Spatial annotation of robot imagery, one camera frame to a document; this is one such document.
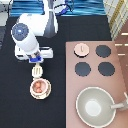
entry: black tabletop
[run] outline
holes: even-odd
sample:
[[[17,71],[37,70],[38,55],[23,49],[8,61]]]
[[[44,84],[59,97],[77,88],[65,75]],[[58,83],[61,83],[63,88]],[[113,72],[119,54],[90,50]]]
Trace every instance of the black tabletop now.
[[[58,34],[51,39],[37,37],[40,46],[54,51],[54,58],[41,64],[42,77],[52,85],[45,100],[30,95],[34,64],[18,62],[14,56],[15,43],[10,33],[17,18],[7,20],[0,50],[0,128],[66,128],[65,42],[110,41],[107,16],[57,17]]]

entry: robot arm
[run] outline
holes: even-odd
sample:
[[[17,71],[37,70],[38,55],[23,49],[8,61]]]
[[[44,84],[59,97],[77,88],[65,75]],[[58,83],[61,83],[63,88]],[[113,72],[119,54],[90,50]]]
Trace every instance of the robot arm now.
[[[53,10],[53,1],[44,0],[44,10],[44,15],[22,14],[17,23],[12,27],[11,34],[16,43],[15,55],[17,52],[23,55],[23,58],[20,58],[20,60],[29,58],[29,62],[41,63],[43,62],[43,57],[53,57],[52,49],[47,48],[47,50],[40,50],[39,43],[35,37],[43,36],[51,38],[55,36],[58,31],[58,23]]]

